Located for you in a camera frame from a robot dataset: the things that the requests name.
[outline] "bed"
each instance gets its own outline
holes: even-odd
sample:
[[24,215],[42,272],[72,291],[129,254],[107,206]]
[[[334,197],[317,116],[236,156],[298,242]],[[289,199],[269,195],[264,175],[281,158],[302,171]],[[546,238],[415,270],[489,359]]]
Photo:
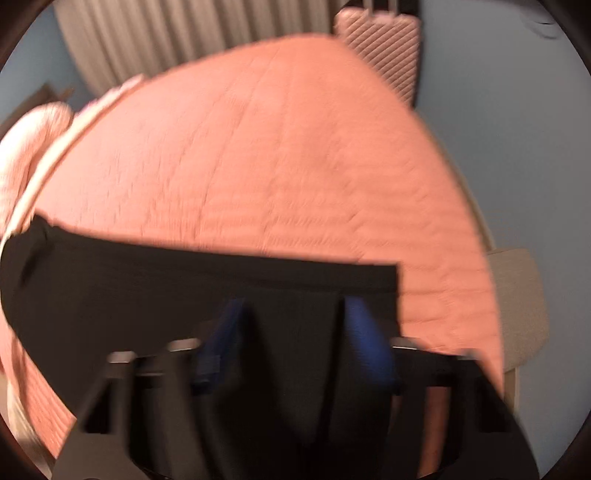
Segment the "bed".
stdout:
[[[39,213],[132,244],[398,263],[403,334],[437,352],[473,349],[502,391],[477,221],[425,126],[344,45],[302,35],[238,47],[136,82],[99,110],[48,149],[54,163],[8,233]],[[4,318],[0,359],[57,456],[75,412]]]

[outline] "pink suitcase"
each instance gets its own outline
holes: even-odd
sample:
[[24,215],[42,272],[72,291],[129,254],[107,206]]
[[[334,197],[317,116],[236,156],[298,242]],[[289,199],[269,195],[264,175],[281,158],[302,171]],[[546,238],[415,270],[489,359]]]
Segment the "pink suitcase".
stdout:
[[389,0],[388,5],[388,12],[374,12],[372,0],[363,0],[363,8],[345,6],[335,16],[335,32],[412,105],[421,22],[412,15],[399,15],[396,1]]

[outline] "black frame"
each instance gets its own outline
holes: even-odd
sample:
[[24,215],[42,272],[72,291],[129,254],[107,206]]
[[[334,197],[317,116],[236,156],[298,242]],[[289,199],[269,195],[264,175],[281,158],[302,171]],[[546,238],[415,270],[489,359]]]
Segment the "black frame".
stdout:
[[[4,0],[0,3],[0,70],[19,40],[53,0]],[[591,73],[591,2],[540,0],[561,26]],[[544,480],[591,478],[591,413]],[[43,480],[0,417],[0,474],[14,480]]]

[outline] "quilted bedspread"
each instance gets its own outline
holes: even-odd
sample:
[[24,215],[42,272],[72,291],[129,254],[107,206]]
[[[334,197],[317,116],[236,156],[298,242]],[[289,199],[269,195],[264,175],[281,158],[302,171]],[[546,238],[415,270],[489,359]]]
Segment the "quilted bedspread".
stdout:
[[[336,40],[267,41],[143,83],[72,145],[35,208],[135,244],[398,262],[403,333],[476,349],[502,388],[495,296],[461,191],[421,121]],[[24,358],[10,375],[56,455],[74,417]]]

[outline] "curtain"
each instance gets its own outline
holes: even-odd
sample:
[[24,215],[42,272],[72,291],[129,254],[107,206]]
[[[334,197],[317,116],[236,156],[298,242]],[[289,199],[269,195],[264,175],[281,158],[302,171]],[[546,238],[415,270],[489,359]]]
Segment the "curtain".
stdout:
[[346,0],[56,0],[70,54],[97,96],[234,46],[332,31]]

